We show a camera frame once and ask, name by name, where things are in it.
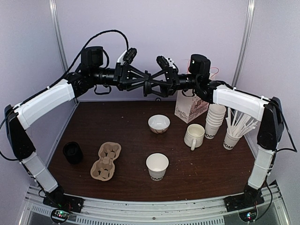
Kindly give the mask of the stack of white paper cups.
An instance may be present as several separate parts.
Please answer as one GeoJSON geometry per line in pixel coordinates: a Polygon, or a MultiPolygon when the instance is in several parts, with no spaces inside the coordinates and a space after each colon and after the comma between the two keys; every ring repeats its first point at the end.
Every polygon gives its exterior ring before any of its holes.
{"type": "Polygon", "coordinates": [[[226,107],[223,105],[210,104],[206,116],[205,138],[213,139],[221,127],[226,107]]]}

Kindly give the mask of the stack of black cup lids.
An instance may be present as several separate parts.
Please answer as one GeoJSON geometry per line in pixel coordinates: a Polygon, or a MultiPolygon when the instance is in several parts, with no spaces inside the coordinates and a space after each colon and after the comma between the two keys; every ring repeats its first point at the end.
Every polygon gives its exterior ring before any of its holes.
{"type": "Polygon", "coordinates": [[[66,160],[72,165],[80,163],[83,159],[82,149],[80,145],[76,142],[67,143],[63,147],[63,154],[66,160]]]}

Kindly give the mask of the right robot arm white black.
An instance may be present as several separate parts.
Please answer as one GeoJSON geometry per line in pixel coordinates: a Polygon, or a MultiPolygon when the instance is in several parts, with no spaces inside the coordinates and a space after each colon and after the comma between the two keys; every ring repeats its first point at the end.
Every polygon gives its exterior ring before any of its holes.
{"type": "Polygon", "coordinates": [[[258,154],[255,165],[240,197],[243,206],[254,205],[266,183],[267,174],[271,171],[285,127],[280,100],[276,97],[258,97],[235,90],[226,82],[210,80],[210,60],[200,54],[191,55],[189,74],[180,75],[176,66],[164,56],[158,56],[157,63],[161,68],[159,72],[153,75],[145,73],[145,96],[155,94],[167,97],[177,90],[192,89],[205,102],[233,108],[261,123],[257,135],[258,154]]]}

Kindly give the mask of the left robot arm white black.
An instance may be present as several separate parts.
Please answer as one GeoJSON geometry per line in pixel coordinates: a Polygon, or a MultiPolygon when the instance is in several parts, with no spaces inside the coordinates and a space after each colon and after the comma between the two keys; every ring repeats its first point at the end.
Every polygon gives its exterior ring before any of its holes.
{"type": "Polygon", "coordinates": [[[151,88],[151,75],[147,71],[142,72],[131,66],[136,53],[135,48],[125,50],[118,58],[116,67],[109,69],[102,67],[103,56],[106,54],[103,47],[85,47],[79,54],[81,62],[76,71],[64,74],[54,84],[23,102],[15,106],[6,106],[7,138],[14,156],[57,208],[66,206],[67,197],[64,195],[63,188],[37,155],[26,130],[52,109],[83,95],[97,85],[108,88],[116,86],[119,90],[127,91],[143,87],[144,91],[148,91],[151,88]]]}

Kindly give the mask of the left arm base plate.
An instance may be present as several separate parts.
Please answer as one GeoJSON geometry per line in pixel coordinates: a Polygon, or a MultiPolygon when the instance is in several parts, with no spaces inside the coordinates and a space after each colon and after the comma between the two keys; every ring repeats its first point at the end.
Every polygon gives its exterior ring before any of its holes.
{"type": "Polygon", "coordinates": [[[54,208],[62,209],[68,212],[80,213],[83,208],[84,199],[69,195],[46,195],[43,204],[54,208]]]}

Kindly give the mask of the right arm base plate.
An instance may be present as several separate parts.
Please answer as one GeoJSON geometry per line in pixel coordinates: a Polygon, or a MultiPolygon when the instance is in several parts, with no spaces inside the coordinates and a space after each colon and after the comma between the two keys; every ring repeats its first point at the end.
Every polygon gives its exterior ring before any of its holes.
{"type": "Polygon", "coordinates": [[[264,203],[264,198],[262,196],[258,196],[255,199],[253,199],[252,197],[250,199],[246,199],[245,194],[239,194],[224,198],[224,203],[227,212],[232,212],[262,204],[264,203]]]}

